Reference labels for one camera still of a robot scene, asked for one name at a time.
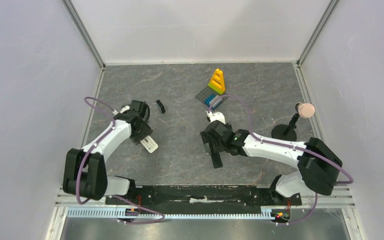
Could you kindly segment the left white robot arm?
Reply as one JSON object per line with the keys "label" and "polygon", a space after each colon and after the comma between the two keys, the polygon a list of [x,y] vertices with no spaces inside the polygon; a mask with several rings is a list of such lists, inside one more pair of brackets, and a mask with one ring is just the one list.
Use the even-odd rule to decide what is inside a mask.
{"label": "left white robot arm", "polygon": [[66,154],[62,189],[74,195],[80,205],[113,195],[124,204],[132,204],[137,198],[134,180],[109,176],[106,161],[125,140],[141,144],[149,153],[159,147],[151,137],[153,130],[148,124],[150,107],[147,103],[132,100],[121,110],[111,108],[111,111],[111,122],[99,136]]}

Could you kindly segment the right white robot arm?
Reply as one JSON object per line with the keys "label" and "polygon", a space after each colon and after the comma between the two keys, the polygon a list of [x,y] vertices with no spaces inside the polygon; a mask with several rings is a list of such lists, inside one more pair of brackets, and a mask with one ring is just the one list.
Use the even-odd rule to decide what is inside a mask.
{"label": "right white robot arm", "polygon": [[269,199],[282,204],[297,193],[332,194],[342,168],[341,160],[318,138],[285,141],[263,137],[245,129],[233,131],[231,125],[215,120],[200,132],[205,151],[215,169],[223,166],[220,154],[265,158],[296,170],[277,176],[269,189]]}

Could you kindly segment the black slim remote control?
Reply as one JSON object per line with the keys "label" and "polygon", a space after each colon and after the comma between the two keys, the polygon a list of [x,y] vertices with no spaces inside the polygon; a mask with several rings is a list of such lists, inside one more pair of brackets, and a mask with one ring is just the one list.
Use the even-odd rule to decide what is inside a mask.
{"label": "black slim remote control", "polygon": [[219,169],[223,167],[221,156],[218,152],[211,153],[210,156],[214,169]]}

